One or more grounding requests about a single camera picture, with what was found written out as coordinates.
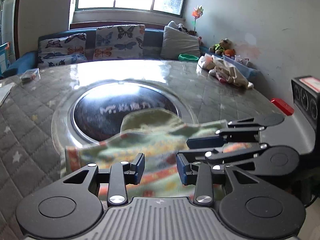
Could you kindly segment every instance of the teddy bear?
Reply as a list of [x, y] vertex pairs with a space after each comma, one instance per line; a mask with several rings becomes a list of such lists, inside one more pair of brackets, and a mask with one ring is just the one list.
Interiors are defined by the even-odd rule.
[[219, 56], [224, 54], [225, 50], [231, 48], [231, 41], [228, 39], [221, 40], [218, 44], [215, 44], [214, 46], [209, 48], [209, 51], [211, 53], [215, 53]]

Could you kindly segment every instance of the stuffed animal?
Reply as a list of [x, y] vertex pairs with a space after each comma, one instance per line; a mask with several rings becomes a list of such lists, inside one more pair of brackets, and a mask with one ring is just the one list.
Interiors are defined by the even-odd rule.
[[204, 43], [202, 42], [202, 37], [201, 36], [198, 37], [198, 41], [199, 41], [199, 47], [203, 47]]
[[215, 44], [214, 46], [209, 48], [209, 51], [212, 53], [215, 53], [219, 56], [221, 56], [226, 49], [231, 48], [231, 41], [228, 39], [221, 40], [218, 44]]
[[187, 28], [185, 28], [182, 23], [179, 23], [177, 25], [174, 21], [171, 21], [171, 22], [169, 22], [168, 26], [171, 27], [171, 28], [174, 28], [176, 30], [179, 30], [179, 31], [181, 31], [183, 33], [188, 33]]
[[236, 51], [234, 49], [226, 49], [224, 51], [224, 55], [234, 57], [236, 55]]

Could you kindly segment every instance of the window sill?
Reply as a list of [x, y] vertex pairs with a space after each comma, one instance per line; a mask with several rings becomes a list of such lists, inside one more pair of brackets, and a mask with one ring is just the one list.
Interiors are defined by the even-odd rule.
[[99, 21], [123, 21], [123, 22], [142, 22], [149, 24], [167, 25], [170, 21], [176, 24], [184, 23], [185, 19], [166, 14], [144, 12], [123, 9], [97, 9], [75, 11], [72, 23], [99, 22]]

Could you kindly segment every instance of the gray pillow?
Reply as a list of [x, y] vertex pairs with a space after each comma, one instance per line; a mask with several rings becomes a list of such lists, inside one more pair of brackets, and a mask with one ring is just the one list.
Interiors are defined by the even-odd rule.
[[178, 60], [179, 55], [184, 53], [200, 57], [198, 38], [165, 26], [161, 57]]

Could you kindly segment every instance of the red object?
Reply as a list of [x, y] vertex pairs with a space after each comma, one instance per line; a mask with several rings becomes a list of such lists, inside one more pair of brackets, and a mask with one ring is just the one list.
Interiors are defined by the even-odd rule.
[[294, 109], [291, 106], [289, 106], [286, 102], [284, 102], [282, 99], [272, 98], [270, 101], [287, 116], [292, 115], [294, 113]]

